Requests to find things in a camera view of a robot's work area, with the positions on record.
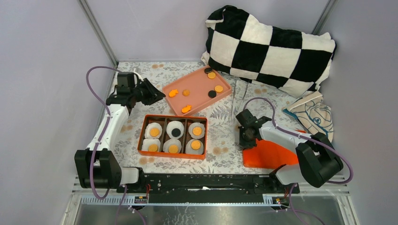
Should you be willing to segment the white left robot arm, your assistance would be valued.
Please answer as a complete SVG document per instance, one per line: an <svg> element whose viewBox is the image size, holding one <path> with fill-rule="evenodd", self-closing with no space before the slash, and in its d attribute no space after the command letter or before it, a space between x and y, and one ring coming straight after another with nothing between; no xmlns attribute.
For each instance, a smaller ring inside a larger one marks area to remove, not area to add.
<svg viewBox="0 0 398 225"><path fill-rule="evenodd" d="M138 167L121 167L113 149L122 126L136 103L152 105L165 97L148 79L137 72L117 72L117 84L106 100L94 96L105 107L105 115L91 142L77 150L74 161L82 188L117 189L121 185L135 193L145 188L143 171Z"/></svg>

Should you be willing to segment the orange box lid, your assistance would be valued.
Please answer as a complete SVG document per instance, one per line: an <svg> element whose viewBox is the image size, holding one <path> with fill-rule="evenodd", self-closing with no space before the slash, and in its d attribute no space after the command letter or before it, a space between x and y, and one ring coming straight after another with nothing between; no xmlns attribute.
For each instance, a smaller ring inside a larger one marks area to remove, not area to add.
<svg viewBox="0 0 398 225"><path fill-rule="evenodd" d="M276 169L281 165L299 163L295 153L276 143L256 140L256 144L255 147L242 151L244 167Z"/></svg>

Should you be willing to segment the orange cookie box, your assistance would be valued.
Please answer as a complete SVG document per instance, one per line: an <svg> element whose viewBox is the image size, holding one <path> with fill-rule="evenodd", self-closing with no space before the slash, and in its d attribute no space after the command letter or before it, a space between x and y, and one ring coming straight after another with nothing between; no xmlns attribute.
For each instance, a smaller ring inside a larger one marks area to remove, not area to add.
<svg viewBox="0 0 398 225"><path fill-rule="evenodd" d="M204 117L145 116L138 153L151 157L206 158L208 120Z"/></svg>

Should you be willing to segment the pink cookie tray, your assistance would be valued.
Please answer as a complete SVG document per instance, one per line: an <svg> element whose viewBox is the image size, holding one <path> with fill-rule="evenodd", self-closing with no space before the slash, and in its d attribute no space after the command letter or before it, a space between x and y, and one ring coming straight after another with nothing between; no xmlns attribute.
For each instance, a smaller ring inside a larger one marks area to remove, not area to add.
<svg viewBox="0 0 398 225"><path fill-rule="evenodd" d="M232 93L231 85L216 70L213 69L216 77L214 79L208 78L204 72L204 69L208 67L210 66L191 72L162 88L162 92L166 95L166 102L175 115L192 116ZM216 85L221 85L223 92L217 93L215 98L209 98L207 95L208 92L214 90ZM171 98L168 96L168 93L174 89L178 90L178 94ZM182 95L182 91L185 89L190 91L187 97ZM186 105L191 105L192 108L188 113L183 114L181 109Z"/></svg>

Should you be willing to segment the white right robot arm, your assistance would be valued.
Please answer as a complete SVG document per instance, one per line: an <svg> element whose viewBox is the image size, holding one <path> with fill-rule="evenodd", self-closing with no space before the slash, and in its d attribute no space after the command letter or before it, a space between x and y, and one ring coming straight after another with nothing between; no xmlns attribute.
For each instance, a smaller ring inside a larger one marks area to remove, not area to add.
<svg viewBox="0 0 398 225"><path fill-rule="evenodd" d="M265 140L297 156L297 164L281 165L270 174L269 187L275 193L283 192L289 184L301 182L319 188L344 167L323 133L300 133L279 126L266 116L257 118L248 109L240 112L236 119L240 124L239 144L244 149L253 148L257 141Z"/></svg>

